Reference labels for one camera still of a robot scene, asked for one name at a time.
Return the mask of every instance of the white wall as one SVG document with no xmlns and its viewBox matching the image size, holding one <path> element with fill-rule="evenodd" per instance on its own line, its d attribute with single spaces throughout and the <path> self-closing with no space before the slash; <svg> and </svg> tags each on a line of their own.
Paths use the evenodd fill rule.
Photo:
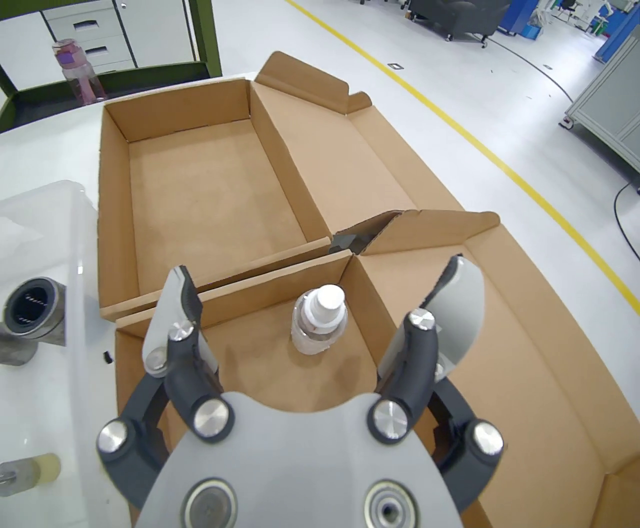
<svg viewBox="0 0 640 528">
<path fill-rule="evenodd" d="M 40 13 L 0 20 L 0 64 L 18 90 L 65 80 L 52 44 Z"/>
</svg>

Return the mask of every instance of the caster wheel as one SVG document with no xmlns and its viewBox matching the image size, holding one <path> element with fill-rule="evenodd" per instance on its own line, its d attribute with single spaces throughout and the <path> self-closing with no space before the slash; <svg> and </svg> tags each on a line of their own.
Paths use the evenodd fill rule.
<svg viewBox="0 0 640 528">
<path fill-rule="evenodd" d="M 573 119 L 571 119 L 568 115 L 562 118 L 562 121 L 558 123 L 562 128 L 567 130 L 571 130 L 573 128 Z"/>
</svg>

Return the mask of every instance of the gray cabinet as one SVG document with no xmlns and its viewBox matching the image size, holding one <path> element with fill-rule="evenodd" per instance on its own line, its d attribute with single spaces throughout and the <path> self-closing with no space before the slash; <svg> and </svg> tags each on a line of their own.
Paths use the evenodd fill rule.
<svg viewBox="0 0 640 528">
<path fill-rule="evenodd" d="M 94 0 L 43 15 L 56 40 L 75 38 L 103 73 L 193 61 L 184 1 Z"/>
<path fill-rule="evenodd" d="M 566 111 L 640 172 L 640 26 Z"/>
</svg>

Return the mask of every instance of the plastic bottle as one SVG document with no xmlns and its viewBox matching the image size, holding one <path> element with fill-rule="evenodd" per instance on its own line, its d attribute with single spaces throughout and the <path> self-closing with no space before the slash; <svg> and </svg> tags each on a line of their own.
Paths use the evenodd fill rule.
<svg viewBox="0 0 640 528">
<path fill-rule="evenodd" d="M 344 291 L 327 284 L 302 294 L 293 308 L 291 339 L 303 354 L 318 354 L 328 349 L 347 326 Z"/>
<path fill-rule="evenodd" d="M 83 49 L 73 38 L 60 40 L 53 45 L 53 53 L 62 73 L 71 86 L 76 99 L 82 104 L 92 104 L 106 99 L 100 80 L 93 66 L 86 59 Z"/>
</svg>

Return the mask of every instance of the cardboard box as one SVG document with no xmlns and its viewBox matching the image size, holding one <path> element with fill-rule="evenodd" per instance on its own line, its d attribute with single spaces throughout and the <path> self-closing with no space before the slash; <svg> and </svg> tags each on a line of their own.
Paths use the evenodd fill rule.
<svg viewBox="0 0 640 528">
<path fill-rule="evenodd" d="M 483 270 L 486 313 L 477 342 L 450 377 L 506 441 L 494 478 L 463 515 L 465 526 L 638 526 L 640 424 L 494 213 L 406 211 L 359 256 L 340 252 L 200 294 L 225 390 L 301 412 L 371 391 L 375 364 L 398 324 L 456 253 Z M 301 293 L 326 283 L 345 289 L 348 332 L 322 355 L 305 357 L 290 342 L 291 309 Z M 152 314 L 117 321 L 120 409 L 144 373 L 141 347 Z M 415 428 L 428 448 L 433 425 L 426 412 Z M 163 427 L 172 446 L 185 430 L 175 412 Z"/>
<path fill-rule="evenodd" d="M 324 255 L 390 211 L 461 209 L 366 94 L 280 52 L 255 82 L 108 102 L 99 200 L 112 321 L 155 306 L 177 264 L 204 291 Z"/>
</svg>

